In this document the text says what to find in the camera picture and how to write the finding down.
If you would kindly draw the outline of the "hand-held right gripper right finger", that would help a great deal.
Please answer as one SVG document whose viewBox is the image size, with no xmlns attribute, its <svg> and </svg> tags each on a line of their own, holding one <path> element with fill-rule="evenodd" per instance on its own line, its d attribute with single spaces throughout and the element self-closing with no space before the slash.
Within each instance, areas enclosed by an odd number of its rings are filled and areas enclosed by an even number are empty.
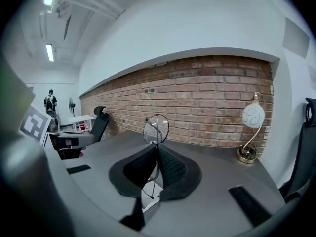
<svg viewBox="0 0 316 237">
<path fill-rule="evenodd" d="M 184 199 L 201 182 L 202 172 L 195 161 L 162 144 L 157 149 L 157 163 L 163 180 L 160 201 Z"/>
</svg>

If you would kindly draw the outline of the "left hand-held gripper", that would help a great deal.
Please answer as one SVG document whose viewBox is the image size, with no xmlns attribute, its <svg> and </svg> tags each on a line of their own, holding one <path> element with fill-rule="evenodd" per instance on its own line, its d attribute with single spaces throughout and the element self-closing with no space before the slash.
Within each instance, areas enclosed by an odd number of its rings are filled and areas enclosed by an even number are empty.
<svg viewBox="0 0 316 237">
<path fill-rule="evenodd" d="M 20 133 L 35 139 L 43 147 L 50 136 L 53 146 L 61 148 L 57 151 L 61 160 L 79 158 L 83 147 L 96 142 L 93 134 L 59 132 L 57 119 L 33 105 L 30 105 L 24 114 Z"/>
</svg>

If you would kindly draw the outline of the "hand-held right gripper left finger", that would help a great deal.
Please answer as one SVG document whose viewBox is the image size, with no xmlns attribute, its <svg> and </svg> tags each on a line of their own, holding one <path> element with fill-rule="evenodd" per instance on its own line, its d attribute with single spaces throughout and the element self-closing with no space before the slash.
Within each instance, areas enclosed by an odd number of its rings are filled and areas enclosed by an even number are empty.
<svg viewBox="0 0 316 237">
<path fill-rule="evenodd" d="M 151 144 L 111 166 L 109 180 L 126 197 L 140 197 L 156 166 L 157 147 Z"/>
</svg>

